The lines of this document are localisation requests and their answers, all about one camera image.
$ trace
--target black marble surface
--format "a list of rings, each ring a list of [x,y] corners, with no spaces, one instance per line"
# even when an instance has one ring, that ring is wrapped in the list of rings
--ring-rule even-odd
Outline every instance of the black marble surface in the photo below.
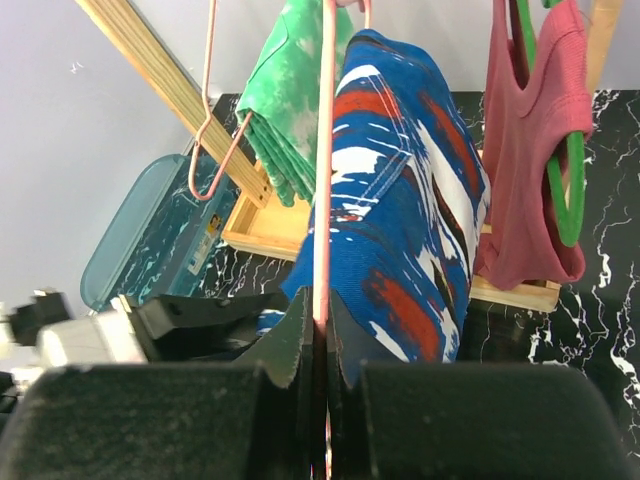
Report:
[[[189,163],[190,158],[168,155],[138,177],[83,274],[80,289],[93,310],[109,309],[109,300],[118,295],[139,305],[161,293],[190,296],[204,280],[206,252],[219,238],[238,195],[228,190],[229,180],[223,177],[210,202],[194,201],[187,187]],[[211,157],[201,156],[195,184],[210,185],[217,171]],[[153,215],[140,208],[142,203],[154,205]],[[139,222],[146,225],[142,231]],[[135,243],[129,244],[130,237]],[[114,269],[119,271],[115,277]]]
[[[454,94],[478,146],[482,94]],[[224,96],[216,115],[232,132],[237,97]],[[620,438],[640,467],[640,92],[602,91],[587,148],[587,193],[581,245],[584,277],[563,286],[550,314],[472,302],[459,360],[531,362],[577,368],[602,392]],[[242,295],[276,288],[291,263],[237,252],[221,244],[199,294]]]

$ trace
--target wooden drying rack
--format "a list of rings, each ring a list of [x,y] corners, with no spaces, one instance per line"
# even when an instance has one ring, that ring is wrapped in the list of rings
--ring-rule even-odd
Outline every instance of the wooden drying rack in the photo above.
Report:
[[[127,0],[76,0],[109,40],[151,85],[169,108],[192,133],[198,130],[205,114],[200,92],[177,65],[149,27]],[[587,50],[587,88],[595,91],[600,80],[609,45],[624,0],[594,0],[589,23]],[[205,149],[220,161],[231,145],[231,137],[214,118],[203,136]],[[227,222],[222,238],[238,250],[295,260],[307,235],[310,207],[296,201],[283,207],[272,194],[260,164],[252,166],[236,149],[227,173],[242,189],[242,194]],[[485,225],[483,233],[490,233]],[[535,281],[510,291],[493,287],[484,278],[474,276],[471,297],[491,303],[551,312],[557,302],[560,285]]]

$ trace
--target blue patterned fabric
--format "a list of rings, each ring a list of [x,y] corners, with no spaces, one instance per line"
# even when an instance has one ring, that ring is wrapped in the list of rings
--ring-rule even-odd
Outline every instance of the blue patterned fabric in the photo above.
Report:
[[[453,361],[490,196],[471,136],[431,57],[375,31],[351,41],[337,90],[331,287],[397,357]],[[313,239],[290,297],[312,284]],[[281,317],[265,312],[261,331]]]

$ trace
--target black object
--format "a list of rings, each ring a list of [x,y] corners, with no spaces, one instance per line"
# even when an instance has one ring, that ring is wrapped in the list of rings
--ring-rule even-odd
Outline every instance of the black object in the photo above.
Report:
[[[233,352],[240,353],[257,339],[260,312],[286,311],[288,306],[281,292],[233,300],[160,295],[128,316],[151,362],[233,359]]]
[[[71,318],[63,294],[52,292],[31,298],[30,304],[16,308],[8,315],[16,342],[25,347],[35,347],[42,327]]]
[[[577,370],[405,364],[335,293],[328,331],[334,479],[636,478]]]
[[[13,384],[10,373],[0,372],[0,433],[4,430],[9,415],[18,405],[18,389]]]
[[[307,303],[234,363],[48,371],[5,429],[0,478],[309,478]]]
[[[604,401],[578,372],[404,364],[335,292],[324,345],[310,298],[301,289],[283,320],[230,363],[46,373],[0,440],[0,478],[299,480],[311,467],[325,478],[327,404],[336,479],[634,478]],[[254,300],[237,312],[265,301]],[[134,315],[138,328],[169,301]],[[210,311],[197,303],[182,299],[178,316]],[[220,328],[236,325],[231,317]]]

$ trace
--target red shirt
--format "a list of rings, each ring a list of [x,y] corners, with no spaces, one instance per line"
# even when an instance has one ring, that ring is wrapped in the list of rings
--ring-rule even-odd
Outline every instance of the red shirt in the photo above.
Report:
[[[493,28],[485,93],[483,163],[491,181],[487,222],[476,273],[508,290],[525,280],[567,283],[585,269],[579,246],[558,236],[546,165],[573,131],[593,129],[586,89],[587,41],[575,0],[564,0],[547,16],[536,63],[528,74],[515,0],[493,2]]]

